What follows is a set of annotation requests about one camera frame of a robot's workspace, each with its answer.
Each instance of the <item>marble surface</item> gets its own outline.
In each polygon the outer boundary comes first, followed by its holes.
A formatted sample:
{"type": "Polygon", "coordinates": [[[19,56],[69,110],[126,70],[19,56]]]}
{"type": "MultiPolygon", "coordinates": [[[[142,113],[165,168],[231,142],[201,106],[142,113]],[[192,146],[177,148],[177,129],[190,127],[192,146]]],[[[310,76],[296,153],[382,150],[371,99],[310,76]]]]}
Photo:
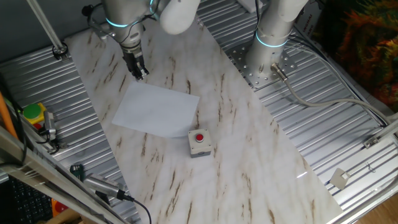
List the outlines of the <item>marble surface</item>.
{"type": "Polygon", "coordinates": [[[144,25],[144,82],[200,97],[192,129],[209,129],[210,156],[192,159],[187,138],[112,124],[134,82],[119,45],[90,30],[66,43],[130,193],[153,223],[326,223],[342,212],[205,27],[171,36],[144,25]]]}

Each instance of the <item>keyboard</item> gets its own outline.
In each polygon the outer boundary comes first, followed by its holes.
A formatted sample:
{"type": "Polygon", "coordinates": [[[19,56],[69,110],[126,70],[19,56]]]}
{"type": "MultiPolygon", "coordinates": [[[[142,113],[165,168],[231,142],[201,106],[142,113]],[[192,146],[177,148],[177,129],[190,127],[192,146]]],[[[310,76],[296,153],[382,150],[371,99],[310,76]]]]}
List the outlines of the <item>keyboard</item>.
{"type": "Polygon", "coordinates": [[[9,181],[21,223],[36,224],[52,218],[50,197],[13,177],[9,177],[9,181]]]}

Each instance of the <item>mounting plate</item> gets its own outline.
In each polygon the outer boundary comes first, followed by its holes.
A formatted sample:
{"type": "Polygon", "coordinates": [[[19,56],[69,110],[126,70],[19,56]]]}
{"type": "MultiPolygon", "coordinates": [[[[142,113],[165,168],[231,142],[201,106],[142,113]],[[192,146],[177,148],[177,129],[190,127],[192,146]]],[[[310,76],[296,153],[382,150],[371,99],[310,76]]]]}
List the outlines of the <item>mounting plate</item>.
{"type": "MultiPolygon", "coordinates": [[[[248,47],[237,46],[230,50],[229,56],[233,59],[232,62],[235,67],[252,88],[261,88],[279,78],[276,73],[255,75],[256,72],[254,71],[258,68],[254,69],[246,65],[245,58],[247,52],[248,47]]],[[[285,51],[282,52],[279,67],[286,75],[297,69],[296,64],[285,51]]]]}

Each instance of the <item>emergency stop button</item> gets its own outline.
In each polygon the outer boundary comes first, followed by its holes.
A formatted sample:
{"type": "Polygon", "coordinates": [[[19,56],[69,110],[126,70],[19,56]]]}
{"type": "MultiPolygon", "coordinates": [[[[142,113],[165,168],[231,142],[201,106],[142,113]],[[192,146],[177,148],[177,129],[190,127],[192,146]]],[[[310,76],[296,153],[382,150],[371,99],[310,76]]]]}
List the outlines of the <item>emergency stop button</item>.
{"type": "Polygon", "coordinates": [[[203,135],[202,134],[197,134],[196,135],[196,140],[197,140],[197,142],[203,142],[203,135]]]}

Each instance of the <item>colorful fabric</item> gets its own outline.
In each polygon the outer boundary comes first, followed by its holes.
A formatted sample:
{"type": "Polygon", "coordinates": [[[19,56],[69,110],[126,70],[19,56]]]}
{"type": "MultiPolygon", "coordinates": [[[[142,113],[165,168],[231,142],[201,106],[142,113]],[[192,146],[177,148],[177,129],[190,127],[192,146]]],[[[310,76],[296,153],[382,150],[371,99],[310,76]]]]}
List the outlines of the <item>colorful fabric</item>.
{"type": "Polygon", "coordinates": [[[330,0],[318,27],[325,50],[398,112],[398,0],[330,0]]]}

